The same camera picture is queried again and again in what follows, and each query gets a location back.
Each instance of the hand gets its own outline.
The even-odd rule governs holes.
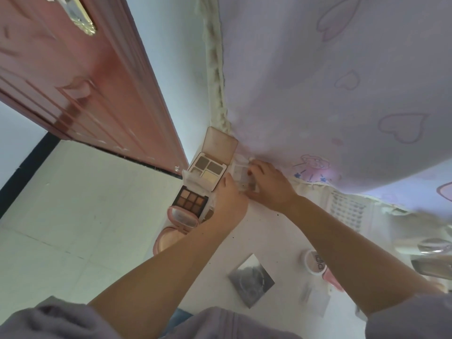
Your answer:
[[[239,192],[230,173],[226,173],[218,183],[214,216],[221,216],[237,226],[245,217],[247,210],[248,198]]]
[[[253,160],[248,175],[254,176],[259,192],[246,191],[246,195],[271,210],[285,214],[291,202],[298,198],[288,179],[270,163]]]

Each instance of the door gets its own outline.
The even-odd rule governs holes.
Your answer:
[[[187,168],[125,0],[0,0],[0,96],[63,139]]]

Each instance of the tiled floor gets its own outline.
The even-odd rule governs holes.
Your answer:
[[[50,295],[89,302],[139,265],[180,184],[60,142],[0,220],[0,323]]]

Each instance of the gray sleeve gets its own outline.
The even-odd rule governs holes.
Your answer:
[[[54,297],[12,314],[0,326],[0,339],[120,339],[87,305]]]
[[[452,295],[415,296],[374,313],[367,322],[366,338],[452,338]]]

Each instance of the white wall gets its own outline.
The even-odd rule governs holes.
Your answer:
[[[0,102],[0,188],[47,133]]]
[[[209,126],[206,54],[195,0],[127,0],[187,159]]]

